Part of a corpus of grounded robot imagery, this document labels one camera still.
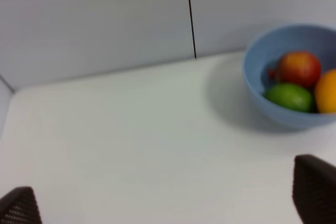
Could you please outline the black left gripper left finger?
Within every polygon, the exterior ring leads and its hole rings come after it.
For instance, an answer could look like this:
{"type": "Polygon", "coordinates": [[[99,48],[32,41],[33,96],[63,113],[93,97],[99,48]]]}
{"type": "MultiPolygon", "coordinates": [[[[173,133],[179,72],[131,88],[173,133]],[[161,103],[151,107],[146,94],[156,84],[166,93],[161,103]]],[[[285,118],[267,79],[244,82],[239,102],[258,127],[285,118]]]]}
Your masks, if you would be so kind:
{"type": "Polygon", "coordinates": [[[42,223],[31,187],[16,187],[1,198],[1,223],[42,223]]]}

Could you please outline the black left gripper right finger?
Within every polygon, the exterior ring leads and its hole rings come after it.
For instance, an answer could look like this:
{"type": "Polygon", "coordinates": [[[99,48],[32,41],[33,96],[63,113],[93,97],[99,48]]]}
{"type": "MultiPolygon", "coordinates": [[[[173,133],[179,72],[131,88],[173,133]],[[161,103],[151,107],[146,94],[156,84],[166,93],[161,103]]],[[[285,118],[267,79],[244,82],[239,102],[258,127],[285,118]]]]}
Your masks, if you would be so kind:
{"type": "Polygon", "coordinates": [[[292,200],[305,224],[335,224],[335,166],[313,155],[295,157],[292,200]]]}

